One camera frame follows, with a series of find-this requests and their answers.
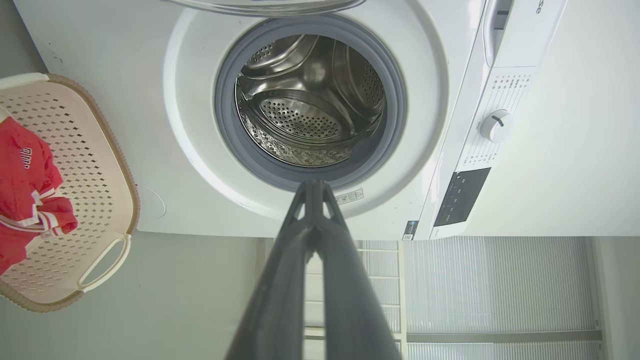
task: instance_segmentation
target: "warning label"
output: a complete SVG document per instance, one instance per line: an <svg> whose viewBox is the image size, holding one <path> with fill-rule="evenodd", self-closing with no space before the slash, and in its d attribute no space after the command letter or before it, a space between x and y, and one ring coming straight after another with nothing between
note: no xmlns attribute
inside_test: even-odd
<svg viewBox="0 0 640 360"><path fill-rule="evenodd" d="M347 204L348 202L354 202L360 199L364 199L364 192L362 192L362 189L335 197L335 201L338 205Z"/></svg>
<svg viewBox="0 0 640 360"><path fill-rule="evenodd" d="M413 236L415 235L415 230L418 228L418 221L407 221L406 227L404 229L404 235L402 236L402 240L411 241L413 240Z"/></svg>

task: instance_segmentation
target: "laundry basket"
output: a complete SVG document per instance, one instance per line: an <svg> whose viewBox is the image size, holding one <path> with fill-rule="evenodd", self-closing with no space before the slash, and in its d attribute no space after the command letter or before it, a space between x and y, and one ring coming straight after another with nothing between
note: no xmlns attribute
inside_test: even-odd
<svg viewBox="0 0 640 360"><path fill-rule="evenodd" d="M46 141L78 227L70 234L35 238L27 258L0 276L0 294L38 312L59 310L109 279L131 249L138 196L124 158L87 91L62 76L23 74L0 79L0 106ZM89 273L117 243L124 246L102 275Z"/></svg>

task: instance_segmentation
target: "wall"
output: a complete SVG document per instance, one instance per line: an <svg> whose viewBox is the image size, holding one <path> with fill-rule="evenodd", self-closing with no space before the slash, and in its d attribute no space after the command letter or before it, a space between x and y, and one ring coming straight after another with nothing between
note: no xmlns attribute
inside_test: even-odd
<svg viewBox="0 0 640 360"><path fill-rule="evenodd" d="M24 72L47 72L12 0L0 0L0 79Z"/></svg>
<svg viewBox="0 0 640 360"><path fill-rule="evenodd" d="M640 354L640 237L595 238L608 360Z"/></svg>
<svg viewBox="0 0 640 360"><path fill-rule="evenodd" d="M136 233L122 268L66 309L0 299L0 358L221 359L253 290L255 244Z"/></svg>

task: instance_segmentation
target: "gray floor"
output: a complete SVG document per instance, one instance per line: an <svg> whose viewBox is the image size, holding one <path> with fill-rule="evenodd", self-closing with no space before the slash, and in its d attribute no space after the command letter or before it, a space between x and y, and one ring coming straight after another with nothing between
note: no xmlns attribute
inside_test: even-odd
<svg viewBox="0 0 640 360"><path fill-rule="evenodd" d="M122 268L55 313L0 299L0 359L221 359L254 282L255 240L138 233Z"/></svg>
<svg viewBox="0 0 640 360"><path fill-rule="evenodd" d="M0 79L25 72L47 72L12 0L0 0Z"/></svg>

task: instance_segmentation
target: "red clothing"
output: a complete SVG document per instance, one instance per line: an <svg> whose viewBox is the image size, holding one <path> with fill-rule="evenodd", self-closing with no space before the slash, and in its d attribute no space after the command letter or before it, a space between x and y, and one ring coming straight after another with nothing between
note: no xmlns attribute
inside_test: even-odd
<svg viewBox="0 0 640 360"><path fill-rule="evenodd" d="M0 108L0 274L26 257L35 237L77 227L71 202L53 196L62 184L47 143Z"/></svg>

